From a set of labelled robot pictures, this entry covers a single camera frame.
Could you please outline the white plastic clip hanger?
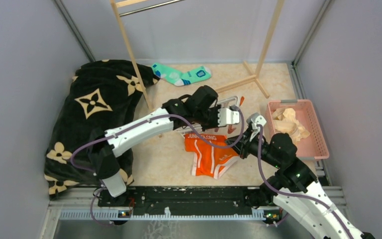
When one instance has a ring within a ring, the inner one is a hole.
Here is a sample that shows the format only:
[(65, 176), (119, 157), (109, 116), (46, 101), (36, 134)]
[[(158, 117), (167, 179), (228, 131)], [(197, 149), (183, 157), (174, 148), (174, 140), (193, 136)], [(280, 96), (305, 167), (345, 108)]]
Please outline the white plastic clip hanger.
[[(240, 98), (241, 96), (232, 96), (232, 97), (220, 100), (218, 103), (216, 103), (216, 105), (221, 105), (223, 108), (228, 108), (233, 105), (239, 106)], [(202, 129), (202, 126), (200, 124), (193, 123), (192, 125), (198, 133), (205, 132), (205, 130)], [(193, 132), (193, 130), (188, 125), (178, 128), (176, 129), (176, 131), (180, 133), (181, 135), (185, 135), (187, 133)]]

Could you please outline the orange underwear white trim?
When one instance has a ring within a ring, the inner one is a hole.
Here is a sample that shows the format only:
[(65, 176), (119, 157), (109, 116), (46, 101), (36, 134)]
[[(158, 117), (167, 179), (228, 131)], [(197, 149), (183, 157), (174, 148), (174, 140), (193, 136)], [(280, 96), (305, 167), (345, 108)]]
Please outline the orange underwear white trim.
[(219, 148), (226, 145), (225, 135), (202, 134), (201, 136), (210, 144), (194, 133), (184, 136), (185, 151), (193, 153), (191, 174), (219, 179), (240, 157), (232, 148)]

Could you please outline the pink perforated plastic basket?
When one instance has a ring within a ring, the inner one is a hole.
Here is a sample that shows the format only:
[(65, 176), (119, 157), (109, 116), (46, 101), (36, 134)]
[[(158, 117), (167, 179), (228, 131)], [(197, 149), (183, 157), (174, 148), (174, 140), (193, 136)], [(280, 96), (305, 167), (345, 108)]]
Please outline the pink perforated plastic basket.
[(297, 157), (301, 160), (328, 159), (330, 154), (327, 148), (320, 124), (313, 104), (310, 100), (277, 100), (268, 102), (266, 119), (270, 136), (278, 133), (273, 125), (273, 114), (280, 108), (295, 110), (296, 119), (302, 124), (310, 135), (297, 143)]

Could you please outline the wooden drying rack frame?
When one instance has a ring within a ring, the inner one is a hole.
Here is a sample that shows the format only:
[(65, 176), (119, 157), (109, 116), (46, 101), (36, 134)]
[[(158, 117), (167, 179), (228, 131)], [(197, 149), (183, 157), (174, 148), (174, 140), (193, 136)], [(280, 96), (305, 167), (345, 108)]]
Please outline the wooden drying rack frame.
[[(142, 1), (141, 0), (123, 0), (123, 1), (119, 1), (119, 2), (116, 2), (114, 0), (110, 1), (110, 5), (111, 5), (111, 8), (112, 8), (113, 13), (115, 15), (115, 18), (117, 20), (117, 24), (119, 26), (119, 29), (120, 29), (123, 41), (125, 43), (128, 55), (130, 57), (130, 61), (131, 61), (132, 66), (133, 66), (133, 68), (135, 70), (135, 73), (137, 75), (139, 83), (140, 83), (140, 85), (142, 87), (142, 92), (144, 94), (145, 102), (146, 102), (146, 104), (147, 104), (147, 106), (148, 106), (148, 108), (150, 110), (153, 110), (154, 107), (153, 107), (153, 104), (152, 104), (151, 100), (148, 97), (148, 94), (147, 94), (147, 91), (146, 91), (146, 87), (145, 87), (145, 85), (143, 83), (142, 76), (140, 74), (140, 71), (139, 71), (139, 68), (138, 68), (138, 65), (137, 65), (137, 62), (136, 62), (136, 58), (135, 58), (135, 56), (133, 54), (133, 50), (132, 50), (129, 38), (127, 36), (127, 32), (126, 32), (124, 23), (122, 22), (121, 18), (123, 16), (127, 16), (127, 15), (131, 15), (131, 14), (147, 11), (147, 10), (158, 8), (158, 7), (163, 7), (163, 6), (174, 4), (174, 3), (177, 3), (177, 2), (178, 2), (177, 0), (168, 0), (168, 1), (165, 1), (165, 2), (162, 2), (162, 3), (150, 5), (150, 6), (147, 6), (147, 7), (144, 7), (144, 8), (140, 8), (140, 9), (137, 9), (137, 10), (133, 10), (133, 11), (130, 11), (130, 12), (119, 13), (118, 10), (120, 8), (127, 7), (127, 6), (132, 6), (132, 5), (138, 4), (138, 3), (142, 3)], [(265, 62), (265, 58), (266, 58), (269, 46), (271, 44), (271, 41), (272, 41), (272, 38), (273, 38), (273, 34), (275, 32), (275, 29), (276, 29), (279, 17), (281, 15), (284, 3), (285, 2), (283, 0), (276, 1), (275, 9), (274, 9), (272, 18), (270, 20), (269, 28), (268, 28), (267, 35), (266, 35), (264, 43), (263, 43), (263, 47), (262, 47), (261, 54), (260, 54), (260, 57), (259, 57), (259, 60), (258, 60), (258, 63), (257, 63), (256, 70), (252, 71), (250, 69), (250, 67), (249, 67), (249, 64), (246, 61), (243, 61), (243, 65), (244, 65), (245, 69), (247, 70), (247, 72), (250, 74), (250, 76), (248, 76), (246, 78), (243, 78), (241, 80), (235, 81), (233, 83), (229, 83), (227, 85), (224, 85), (224, 86), (216, 89), (216, 91), (218, 93), (223, 93), (223, 92), (231, 91), (231, 90), (234, 90), (234, 89), (236, 89), (238, 87), (242, 87), (242, 86), (250, 84), (250, 83), (255, 83), (257, 85), (257, 87), (259, 88), (259, 90), (261, 91), (261, 93), (265, 96), (265, 98), (269, 98), (270, 97), (270, 94), (268, 93), (268, 91), (265, 89), (265, 87), (260, 82), (259, 76), (260, 76), (260, 73), (261, 73), (262, 66), (263, 66), (263, 64)]]

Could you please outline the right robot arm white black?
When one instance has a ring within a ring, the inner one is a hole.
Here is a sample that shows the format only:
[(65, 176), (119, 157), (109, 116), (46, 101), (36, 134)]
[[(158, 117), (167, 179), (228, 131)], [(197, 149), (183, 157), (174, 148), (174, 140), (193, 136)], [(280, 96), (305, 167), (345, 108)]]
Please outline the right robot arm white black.
[(371, 233), (357, 229), (328, 197), (319, 179), (297, 156), (297, 147), (289, 134), (276, 133), (270, 142), (262, 135), (250, 139), (248, 129), (242, 138), (226, 140), (227, 145), (241, 158), (249, 155), (277, 168), (275, 174), (266, 178), (256, 199), (266, 205), (283, 208), (297, 220), (314, 239), (372, 239)]

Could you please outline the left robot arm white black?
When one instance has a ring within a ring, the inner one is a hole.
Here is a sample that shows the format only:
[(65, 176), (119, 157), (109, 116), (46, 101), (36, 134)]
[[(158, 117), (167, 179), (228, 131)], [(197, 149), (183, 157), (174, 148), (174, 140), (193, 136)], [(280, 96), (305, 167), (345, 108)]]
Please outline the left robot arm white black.
[(97, 179), (109, 192), (110, 200), (117, 206), (123, 206), (129, 200), (118, 157), (149, 138), (188, 123), (197, 123), (204, 128), (218, 127), (220, 106), (214, 105), (217, 99), (218, 93), (204, 85), (191, 95), (168, 100), (147, 116), (126, 125), (104, 131), (96, 129), (91, 134), (87, 154)]

